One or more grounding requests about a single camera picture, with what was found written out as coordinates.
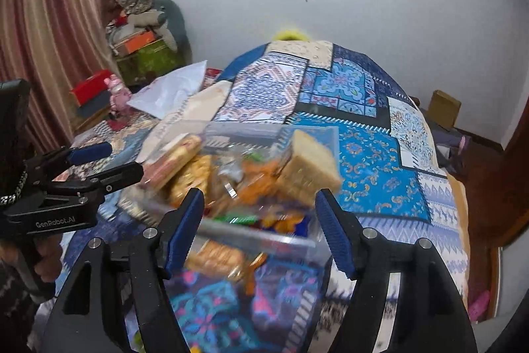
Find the person left hand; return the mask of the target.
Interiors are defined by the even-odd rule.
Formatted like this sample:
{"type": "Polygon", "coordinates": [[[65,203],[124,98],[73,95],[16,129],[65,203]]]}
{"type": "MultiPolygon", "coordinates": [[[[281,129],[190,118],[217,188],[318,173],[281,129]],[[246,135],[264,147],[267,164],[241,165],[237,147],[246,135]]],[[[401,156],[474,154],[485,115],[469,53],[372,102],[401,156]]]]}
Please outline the person left hand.
{"type": "MultiPolygon", "coordinates": [[[[57,234],[51,237],[35,239],[35,245],[41,259],[35,264],[34,271],[45,283],[54,282],[62,271],[62,238],[62,234],[57,234]]],[[[20,257],[21,252],[13,242],[1,240],[2,261],[14,268],[18,268],[20,266],[20,257]]]]}

